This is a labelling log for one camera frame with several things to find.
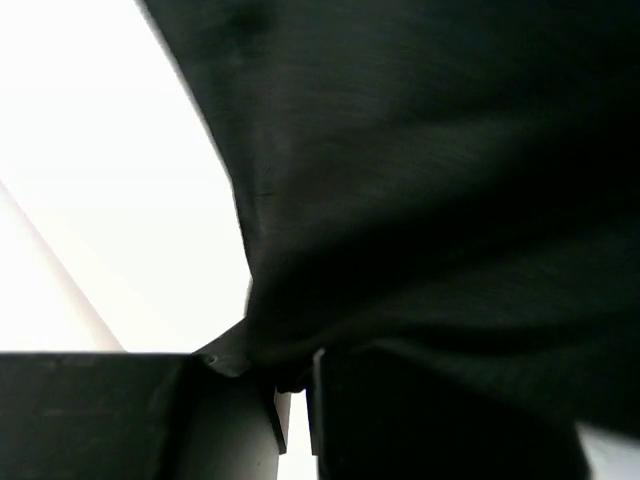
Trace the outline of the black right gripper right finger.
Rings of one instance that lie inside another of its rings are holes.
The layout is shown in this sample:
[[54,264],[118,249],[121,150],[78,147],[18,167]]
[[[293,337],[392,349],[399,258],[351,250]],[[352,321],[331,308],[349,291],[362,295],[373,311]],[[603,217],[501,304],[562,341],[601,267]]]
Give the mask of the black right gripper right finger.
[[322,479],[587,479],[574,427],[379,350],[320,350],[308,396]]

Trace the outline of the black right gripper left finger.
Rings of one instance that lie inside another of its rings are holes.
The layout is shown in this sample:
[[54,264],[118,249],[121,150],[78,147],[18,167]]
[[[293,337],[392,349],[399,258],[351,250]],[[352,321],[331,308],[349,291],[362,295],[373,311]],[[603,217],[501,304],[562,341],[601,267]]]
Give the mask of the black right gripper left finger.
[[273,479],[289,399],[255,376],[245,328],[192,354],[5,353],[5,479]]

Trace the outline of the black pleated skirt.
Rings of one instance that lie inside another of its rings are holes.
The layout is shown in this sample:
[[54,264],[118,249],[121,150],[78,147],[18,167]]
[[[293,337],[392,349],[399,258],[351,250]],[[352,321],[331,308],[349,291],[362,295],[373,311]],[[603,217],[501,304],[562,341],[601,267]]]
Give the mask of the black pleated skirt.
[[639,432],[635,1],[149,1],[233,187],[241,365],[372,343]]

